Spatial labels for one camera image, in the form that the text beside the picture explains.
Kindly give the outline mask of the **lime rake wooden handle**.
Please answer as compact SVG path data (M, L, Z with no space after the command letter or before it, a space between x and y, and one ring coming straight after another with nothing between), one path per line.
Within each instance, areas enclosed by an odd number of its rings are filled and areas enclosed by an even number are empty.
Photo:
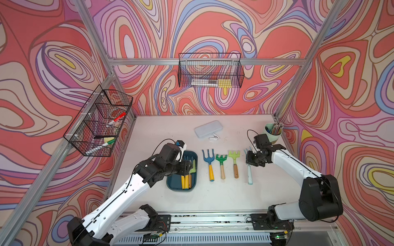
M234 170L234 177L236 179L239 178L239 170L237 165L237 159L240 157L240 151L229 151L228 156L233 159L233 170Z

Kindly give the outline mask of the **light blue rake pale handle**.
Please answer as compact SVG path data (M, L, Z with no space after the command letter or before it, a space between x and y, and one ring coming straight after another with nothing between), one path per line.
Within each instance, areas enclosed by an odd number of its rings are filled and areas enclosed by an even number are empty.
M252 150L251 147L248 147L248 148L244 149L245 157L247 157L247 153L249 151L251 151L251 150ZM250 164L247 164L247 177L248 177L248 184L249 185L253 185L252 170L251 170L251 165Z

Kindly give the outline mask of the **green rake wooden handle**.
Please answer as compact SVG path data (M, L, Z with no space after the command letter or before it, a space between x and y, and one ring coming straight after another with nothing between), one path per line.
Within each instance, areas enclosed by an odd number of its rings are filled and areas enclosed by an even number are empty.
M215 159L220 163L221 169L221 179L225 179L225 169L224 169L224 162L227 160L227 155L216 155Z

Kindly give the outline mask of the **blue rake yellow handle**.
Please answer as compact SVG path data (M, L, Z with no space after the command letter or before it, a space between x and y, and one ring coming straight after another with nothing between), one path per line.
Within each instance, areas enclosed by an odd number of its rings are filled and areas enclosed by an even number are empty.
M211 182L213 182L214 181L214 173L213 173L213 168L212 168L212 162L215 160L214 149L212 149L211 151L207 150L206 153L204 150L202 150L202 153L203 153L204 161L208 163L209 180Z

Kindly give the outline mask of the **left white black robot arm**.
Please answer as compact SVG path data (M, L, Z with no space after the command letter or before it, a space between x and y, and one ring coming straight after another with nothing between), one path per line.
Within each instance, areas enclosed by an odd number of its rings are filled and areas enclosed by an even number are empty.
M164 177L189 174L192 163L183 158L186 147L182 140L167 143L160 153L139 162L130 177L103 204L84 218L74 217L67 224L70 243L73 246L111 246L156 220L157 213L149 205L141 206L124 218L120 216Z

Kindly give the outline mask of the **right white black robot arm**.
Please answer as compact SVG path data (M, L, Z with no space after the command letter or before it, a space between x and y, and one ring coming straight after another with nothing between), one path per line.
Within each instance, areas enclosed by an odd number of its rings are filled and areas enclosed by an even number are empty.
M272 205L267 216L272 222L307 219L328 222L338 220L343 214L343 205L337 179L324 175L294 157L281 144L272 144L266 134L254 137L254 151L246 154L246 163L255 167L274 164L283 169L301 187L296 202Z

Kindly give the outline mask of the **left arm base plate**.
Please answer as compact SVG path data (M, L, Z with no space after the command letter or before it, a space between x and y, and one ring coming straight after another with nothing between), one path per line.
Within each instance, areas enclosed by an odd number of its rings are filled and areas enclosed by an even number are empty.
M144 232L144 231L169 232L170 223L171 223L170 214L158 214L157 211L148 204L140 206L140 209L142 209L148 214L149 221L144 228L137 230L137 232Z

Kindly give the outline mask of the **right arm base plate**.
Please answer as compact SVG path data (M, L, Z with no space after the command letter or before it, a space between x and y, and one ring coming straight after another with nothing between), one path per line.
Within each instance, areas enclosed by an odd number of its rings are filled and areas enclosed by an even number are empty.
M275 212L276 205L272 205L265 213L250 214L250 222L256 231L262 230L282 230L292 231L294 229L293 222L290 220L280 220Z

